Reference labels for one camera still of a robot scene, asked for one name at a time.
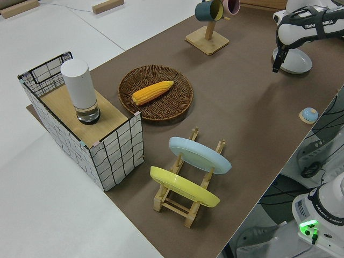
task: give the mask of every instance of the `round basket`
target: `round basket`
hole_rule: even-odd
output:
[[[134,103],[132,95],[135,91],[161,81],[174,81],[174,85],[144,105]],[[136,68],[124,76],[118,87],[118,96],[129,112],[140,111],[143,119],[164,121],[185,113],[192,102],[194,91],[189,80],[179,71],[153,64]]]

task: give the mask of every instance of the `yellow corn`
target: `yellow corn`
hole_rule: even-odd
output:
[[[144,87],[141,90],[134,92],[132,98],[136,105],[143,105],[159,97],[161,94],[168,91],[174,81],[163,81]]]

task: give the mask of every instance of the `plate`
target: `plate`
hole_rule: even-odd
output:
[[[273,52],[273,58],[276,59],[278,48]],[[304,52],[298,49],[290,49],[281,69],[290,74],[303,74],[312,68],[312,60]]]
[[[170,150],[176,156],[182,154],[182,160],[201,170],[210,172],[214,168],[214,174],[225,174],[232,168],[232,165],[225,157],[198,142],[172,137],[169,145]]]
[[[144,105],[134,103],[132,95],[135,91],[161,81],[174,81],[174,85]],[[145,120],[166,121],[186,113],[194,91],[189,80],[179,71],[153,64],[136,68],[125,75],[118,87],[118,96],[124,108],[132,114],[140,111]]]
[[[208,190],[165,169],[150,167],[150,176],[173,192],[204,206],[215,207],[220,202],[220,199]]]

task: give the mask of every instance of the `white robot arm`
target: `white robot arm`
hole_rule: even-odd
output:
[[[274,14],[278,53],[273,64],[277,73],[288,50],[306,42],[344,35],[344,7],[330,0],[289,0],[286,10]]]
[[[297,196],[292,213],[299,237],[333,257],[344,257],[344,173]]]

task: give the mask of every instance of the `white floor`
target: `white floor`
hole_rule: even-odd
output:
[[[94,69],[192,16],[198,3],[125,0],[90,12],[100,2],[41,0],[0,17],[1,257],[161,257],[27,111],[17,79],[66,51]]]

